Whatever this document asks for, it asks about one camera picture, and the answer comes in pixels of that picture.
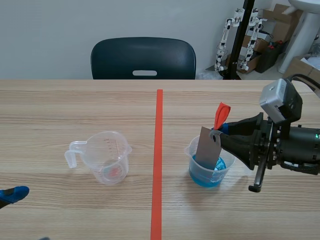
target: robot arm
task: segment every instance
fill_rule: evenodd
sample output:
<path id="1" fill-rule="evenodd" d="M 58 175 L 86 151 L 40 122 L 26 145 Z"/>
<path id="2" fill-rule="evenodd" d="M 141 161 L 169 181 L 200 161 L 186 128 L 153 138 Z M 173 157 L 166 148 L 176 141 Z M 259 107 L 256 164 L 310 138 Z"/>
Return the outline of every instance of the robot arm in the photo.
<path id="1" fill-rule="evenodd" d="M 224 70 L 224 67 L 221 65 L 221 63 L 222 63 L 222 58 L 225 55 L 229 31 L 230 31 L 231 27 L 239 27 L 240 22 L 242 22 L 242 19 L 244 17 L 244 14 L 245 14 L 244 9 L 237 9 L 234 13 L 234 18 L 228 18 L 225 21 L 222 39 L 217 47 L 218 53 L 216 55 L 216 60 L 215 60 L 215 65 L 214 65 L 214 69 L 216 72 Z"/>
<path id="2" fill-rule="evenodd" d="M 252 36 L 251 36 L 250 41 L 249 41 L 248 46 L 247 46 L 247 52 L 246 52 L 246 55 L 245 55 L 245 59 L 240 64 L 240 68 L 243 69 L 243 70 L 246 70 L 246 71 L 249 70 L 248 62 L 250 61 L 252 55 L 254 54 L 254 49 L 256 47 L 257 40 L 258 40 L 258 33 L 262 28 L 263 19 L 262 18 L 258 18 L 258 12 L 259 12 L 258 9 L 254 9 L 252 11 L 252 15 L 251 15 L 251 18 L 250 18 L 249 26 L 250 27 L 254 26 L 253 33 L 252 33 Z"/>
<path id="3" fill-rule="evenodd" d="M 297 74 L 317 89 L 320 84 Z M 260 192 L 266 168 L 280 165 L 295 172 L 320 173 L 320 129 L 291 126 L 302 113 L 303 101 L 291 80 L 279 79 L 267 85 L 260 97 L 263 113 L 238 122 L 225 123 L 220 131 L 221 147 L 235 155 L 249 169 L 258 166 L 252 192 Z"/>
<path id="4" fill-rule="evenodd" d="M 231 27 L 239 27 L 240 22 L 242 22 L 243 17 L 245 14 L 244 9 L 237 9 L 234 14 L 234 18 L 229 18 L 225 22 L 225 26 L 223 29 L 223 34 L 222 34 L 222 39 L 218 45 L 218 52 L 216 55 L 216 60 L 215 60 L 215 65 L 214 65 L 214 70 L 216 72 L 223 71 L 224 67 L 221 65 L 222 63 L 222 58 L 225 55 L 226 51 L 226 44 L 228 40 L 228 35 Z M 254 48 L 257 43 L 258 39 L 258 33 L 260 29 L 262 28 L 262 22 L 263 19 L 258 18 L 259 10 L 257 8 L 252 10 L 251 16 L 250 16 L 250 21 L 249 21 L 249 26 L 254 27 L 253 34 L 251 36 L 250 42 L 247 47 L 247 53 L 244 61 L 242 61 L 240 68 L 244 70 L 248 70 L 249 67 L 247 66 L 248 62 L 250 61 L 253 53 L 254 53 Z"/>

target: measuring cup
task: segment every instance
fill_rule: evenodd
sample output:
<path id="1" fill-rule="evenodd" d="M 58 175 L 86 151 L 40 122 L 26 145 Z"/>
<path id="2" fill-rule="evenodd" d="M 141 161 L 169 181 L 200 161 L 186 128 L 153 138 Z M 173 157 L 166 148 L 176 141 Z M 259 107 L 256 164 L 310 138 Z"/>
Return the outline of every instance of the measuring cup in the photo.
<path id="1" fill-rule="evenodd" d="M 208 168 L 208 166 L 198 164 L 196 161 L 196 153 L 199 137 L 200 136 L 195 137 L 190 145 L 184 149 L 184 153 L 189 157 L 189 174 L 192 180 L 202 187 L 216 187 L 221 183 L 229 169 L 235 163 L 236 157 L 222 149 L 216 168 L 212 166 Z"/>
<path id="2" fill-rule="evenodd" d="M 121 182 L 128 174 L 128 154 L 132 148 L 126 138 L 116 131 L 100 132 L 87 141 L 74 141 L 64 157 L 73 169 L 77 167 L 76 154 L 91 169 L 96 179 L 106 185 Z"/>

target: wooden table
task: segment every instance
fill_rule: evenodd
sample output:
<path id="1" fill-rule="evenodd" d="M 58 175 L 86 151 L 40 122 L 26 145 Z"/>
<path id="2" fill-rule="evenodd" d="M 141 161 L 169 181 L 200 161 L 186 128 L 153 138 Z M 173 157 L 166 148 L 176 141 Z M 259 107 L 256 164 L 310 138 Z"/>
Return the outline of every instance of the wooden table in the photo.
<path id="1" fill-rule="evenodd" d="M 270 81 L 1 80 L 0 189 L 26 185 L 29 196 L 0 210 L 1 240 L 149 240 L 156 91 L 163 102 L 163 240 L 320 238 L 320 177 L 277 166 L 261 193 L 238 161 L 220 187 L 197 186 L 184 148 L 211 127 L 219 103 L 229 122 L 255 116 Z M 320 126 L 320 100 L 302 83 L 299 121 Z M 106 186 L 82 162 L 69 169 L 72 141 L 118 131 L 132 146 L 129 174 Z"/>

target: red tape line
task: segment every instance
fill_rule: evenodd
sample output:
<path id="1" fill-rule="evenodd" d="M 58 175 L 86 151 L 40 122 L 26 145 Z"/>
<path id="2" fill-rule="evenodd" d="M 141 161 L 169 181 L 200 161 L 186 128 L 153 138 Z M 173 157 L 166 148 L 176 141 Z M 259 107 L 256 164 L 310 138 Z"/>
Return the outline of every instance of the red tape line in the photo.
<path id="1" fill-rule="evenodd" d="M 162 134 L 164 91 L 156 91 L 153 182 L 151 205 L 151 240 L 162 239 Z"/>

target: black pole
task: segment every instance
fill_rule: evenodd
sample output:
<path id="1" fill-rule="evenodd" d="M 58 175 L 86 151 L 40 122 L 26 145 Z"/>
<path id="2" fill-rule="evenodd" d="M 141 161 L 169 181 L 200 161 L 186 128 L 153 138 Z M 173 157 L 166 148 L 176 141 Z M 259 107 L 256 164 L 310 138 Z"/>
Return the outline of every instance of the black pole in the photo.
<path id="1" fill-rule="evenodd" d="M 238 78 L 238 75 L 237 75 L 238 59 L 239 59 L 241 47 L 247 32 L 247 27 L 250 22 L 250 16 L 251 16 L 252 10 L 254 9 L 254 5 L 255 5 L 255 0 L 244 1 L 243 19 L 236 32 L 228 69 L 223 74 L 223 79 L 235 80 Z"/>

